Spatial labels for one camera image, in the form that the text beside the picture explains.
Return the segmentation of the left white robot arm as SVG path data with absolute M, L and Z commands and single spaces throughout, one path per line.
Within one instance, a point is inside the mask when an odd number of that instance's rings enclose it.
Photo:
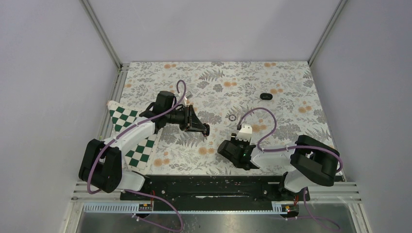
M 202 123 L 193 106 L 185 106 L 183 101 L 183 97 L 177 101 L 172 92 L 160 91 L 155 102 L 118 135 L 104 141 L 90 140 L 79 169 L 79 179 L 106 193 L 124 189 L 132 190 L 140 200 L 149 197 L 151 187 L 145 183 L 144 176 L 123 165 L 126 154 L 167 124 L 176 124 L 187 133 L 209 136 L 210 126 Z

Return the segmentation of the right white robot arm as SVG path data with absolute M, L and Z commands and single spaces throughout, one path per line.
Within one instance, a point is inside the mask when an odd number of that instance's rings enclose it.
M 278 188 L 279 195 L 285 200 L 291 200 L 302 189 L 314 184 L 333 186 L 336 174 L 343 168 L 337 150 L 307 135 L 299 136 L 290 146 L 259 149 L 233 134 L 230 140 L 219 145 L 218 154 L 244 170 L 276 165 L 294 167 L 285 173 Z

